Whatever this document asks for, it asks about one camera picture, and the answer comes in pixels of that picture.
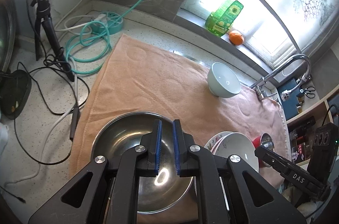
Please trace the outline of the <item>gloved right hand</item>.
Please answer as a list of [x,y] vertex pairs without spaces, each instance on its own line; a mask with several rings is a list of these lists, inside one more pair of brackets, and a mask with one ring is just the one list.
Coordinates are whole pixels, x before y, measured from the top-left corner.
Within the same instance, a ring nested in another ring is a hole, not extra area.
[[294,205],[305,218],[317,209],[317,204],[314,201],[303,201],[303,192],[295,186],[285,189],[282,195],[287,201]]

